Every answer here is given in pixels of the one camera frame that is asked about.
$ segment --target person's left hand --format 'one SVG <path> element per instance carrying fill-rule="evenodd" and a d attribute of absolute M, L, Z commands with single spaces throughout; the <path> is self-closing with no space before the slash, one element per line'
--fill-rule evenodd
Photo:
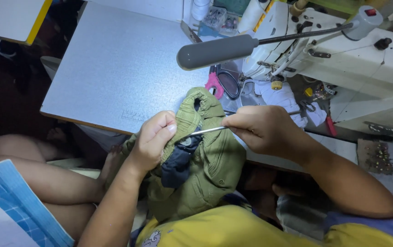
<path fill-rule="evenodd" d="M 131 165 L 145 176 L 161 161 L 166 143 L 177 132 L 173 111 L 161 111 L 143 123 L 134 148 L 128 156 Z"/>

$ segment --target person's right hand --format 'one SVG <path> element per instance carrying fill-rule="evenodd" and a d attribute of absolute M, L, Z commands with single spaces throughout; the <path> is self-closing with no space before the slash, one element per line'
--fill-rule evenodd
<path fill-rule="evenodd" d="M 307 134 L 283 107 L 276 105 L 243 106 L 224 118 L 221 125 L 230 127 L 255 153 L 287 158 L 306 145 L 302 140 Z"/>

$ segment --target fingernail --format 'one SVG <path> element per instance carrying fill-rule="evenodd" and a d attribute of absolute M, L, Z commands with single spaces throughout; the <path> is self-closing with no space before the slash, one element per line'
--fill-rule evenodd
<path fill-rule="evenodd" d="M 171 133 L 173 133 L 173 132 L 175 132 L 175 131 L 177 130 L 177 125 L 176 125 L 176 124 L 168 125 L 167 129 L 168 129 Z"/>

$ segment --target olive green fabric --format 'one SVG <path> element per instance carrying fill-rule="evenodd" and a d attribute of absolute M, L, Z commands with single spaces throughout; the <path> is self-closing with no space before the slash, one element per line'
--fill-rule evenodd
<path fill-rule="evenodd" d="M 196 99 L 200 100 L 198 111 L 195 111 Z M 177 133 L 166 144 L 161 164 L 169 158 L 178 140 L 194 132 L 197 126 L 203 130 L 220 126 L 225 116 L 221 104 L 207 89 L 189 90 L 175 115 Z M 136 137 L 134 134 L 123 144 L 122 162 L 132 150 Z M 229 129 L 205 133 L 190 160 L 189 178 L 178 189 L 161 185 L 161 165 L 151 171 L 149 210 L 159 222 L 169 222 L 215 207 L 225 194 L 235 190 L 245 158 L 245 149 Z M 118 168 L 112 169 L 108 185 Z"/>

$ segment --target yellow shirt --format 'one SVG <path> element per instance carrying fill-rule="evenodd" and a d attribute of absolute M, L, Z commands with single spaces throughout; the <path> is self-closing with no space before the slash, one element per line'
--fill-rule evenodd
<path fill-rule="evenodd" d="M 332 226 L 325 246 L 393 246 L 393 236 L 356 223 Z M 183 220 L 158 225 L 151 220 L 140 232 L 137 247 L 317 247 L 319 245 L 278 228 L 235 205 L 207 210 Z"/>

